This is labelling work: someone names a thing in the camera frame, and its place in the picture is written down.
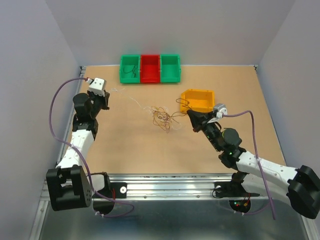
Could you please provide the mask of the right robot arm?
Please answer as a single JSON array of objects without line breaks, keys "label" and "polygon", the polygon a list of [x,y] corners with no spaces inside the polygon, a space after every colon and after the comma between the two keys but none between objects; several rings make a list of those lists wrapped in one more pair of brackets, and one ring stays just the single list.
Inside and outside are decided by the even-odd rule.
[{"label": "right robot arm", "polygon": [[216,192],[218,198],[246,195],[267,196],[290,205],[297,213],[315,219],[320,212],[320,178],[306,165],[299,168],[280,165],[241,147],[242,139],[234,128],[223,129],[218,120],[227,118],[224,105],[211,112],[187,110],[193,131],[203,132],[222,164],[236,172],[226,186]]}]

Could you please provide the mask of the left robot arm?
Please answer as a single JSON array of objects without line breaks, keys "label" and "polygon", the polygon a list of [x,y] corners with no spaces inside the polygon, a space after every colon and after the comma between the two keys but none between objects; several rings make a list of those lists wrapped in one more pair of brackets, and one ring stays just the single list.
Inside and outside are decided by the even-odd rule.
[{"label": "left robot arm", "polygon": [[46,173],[51,207],[54,211],[87,208],[92,202],[92,183],[84,169],[85,157],[98,133],[96,119],[101,110],[108,110],[110,94],[105,90],[88,90],[72,99],[75,115],[71,141],[59,140],[67,145],[62,160]]}]

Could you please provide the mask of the yellow plastic bin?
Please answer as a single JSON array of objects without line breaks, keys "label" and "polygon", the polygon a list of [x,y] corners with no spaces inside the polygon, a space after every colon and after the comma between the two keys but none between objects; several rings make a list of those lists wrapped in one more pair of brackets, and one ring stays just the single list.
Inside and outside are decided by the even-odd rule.
[{"label": "yellow plastic bin", "polygon": [[180,111],[191,109],[196,112],[211,112],[215,105],[215,93],[212,90],[187,89],[180,95]]}]

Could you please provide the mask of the left green plastic bin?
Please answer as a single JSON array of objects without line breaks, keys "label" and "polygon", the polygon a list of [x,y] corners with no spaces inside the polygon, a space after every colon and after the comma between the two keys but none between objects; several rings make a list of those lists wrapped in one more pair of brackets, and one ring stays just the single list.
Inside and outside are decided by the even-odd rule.
[{"label": "left green plastic bin", "polygon": [[120,59],[119,81],[121,84],[140,83],[140,60],[138,54],[124,54]]}]

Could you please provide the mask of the green plastic bin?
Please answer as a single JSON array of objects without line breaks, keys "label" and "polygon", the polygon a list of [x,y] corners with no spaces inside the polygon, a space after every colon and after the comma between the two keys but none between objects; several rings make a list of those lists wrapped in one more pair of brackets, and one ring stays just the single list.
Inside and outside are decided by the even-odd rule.
[{"label": "green plastic bin", "polygon": [[138,54],[124,54],[120,59],[119,81],[121,84],[140,83],[140,60]]},{"label": "green plastic bin", "polygon": [[179,83],[181,81],[181,61],[178,54],[160,55],[160,82]]}]

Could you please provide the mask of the right green plastic bin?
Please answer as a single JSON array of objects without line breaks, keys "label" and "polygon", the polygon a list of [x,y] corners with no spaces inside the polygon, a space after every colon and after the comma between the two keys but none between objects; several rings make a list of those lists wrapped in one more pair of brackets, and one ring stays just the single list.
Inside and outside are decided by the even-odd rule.
[{"label": "right green plastic bin", "polygon": [[181,81],[181,61],[178,54],[160,55],[160,82],[179,83]]}]

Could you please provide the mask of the red plastic bin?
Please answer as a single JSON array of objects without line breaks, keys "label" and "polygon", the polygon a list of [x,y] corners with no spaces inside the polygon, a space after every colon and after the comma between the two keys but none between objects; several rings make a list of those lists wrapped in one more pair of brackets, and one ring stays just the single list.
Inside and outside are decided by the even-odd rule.
[{"label": "red plastic bin", "polygon": [[159,54],[142,54],[140,56],[140,83],[159,84],[161,82]]}]

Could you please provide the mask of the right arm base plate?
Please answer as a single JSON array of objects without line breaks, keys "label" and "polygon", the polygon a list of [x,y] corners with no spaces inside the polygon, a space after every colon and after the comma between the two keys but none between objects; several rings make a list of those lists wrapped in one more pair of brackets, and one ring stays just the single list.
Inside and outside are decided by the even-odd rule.
[{"label": "right arm base plate", "polygon": [[218,181],[214,183],[212,196],[221,198],[259,197],[260,194],[246,191],[240,183],[233,181]]}]

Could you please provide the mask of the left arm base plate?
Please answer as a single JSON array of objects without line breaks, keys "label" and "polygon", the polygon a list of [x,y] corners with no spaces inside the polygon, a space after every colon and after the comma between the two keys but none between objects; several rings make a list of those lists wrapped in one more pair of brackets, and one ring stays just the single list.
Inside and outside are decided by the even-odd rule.
[{"label": "left arm base plate", "polygon": [[100,195],[107,198],[125,199],[127,197],[128,185],[126,182],[98,182],[93,186]]}]

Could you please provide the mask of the aluminium rail frame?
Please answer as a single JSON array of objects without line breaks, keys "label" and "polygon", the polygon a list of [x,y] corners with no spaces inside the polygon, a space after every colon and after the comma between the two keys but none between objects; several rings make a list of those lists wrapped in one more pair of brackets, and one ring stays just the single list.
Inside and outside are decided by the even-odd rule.
[{"label": "aluminium rail frame", "polygon": [[272,220],[264,197],[253,200],[256,214],[242,216],[225,198],[212,192],[216,182],[231,178],[221,167],[215,173],[112,174],[127,183],[134,211],[103,219],[90,209],[54,212],[47,186],[42,189],[33,240],[317,240],[316,222],[298,216],[283,203]]}]

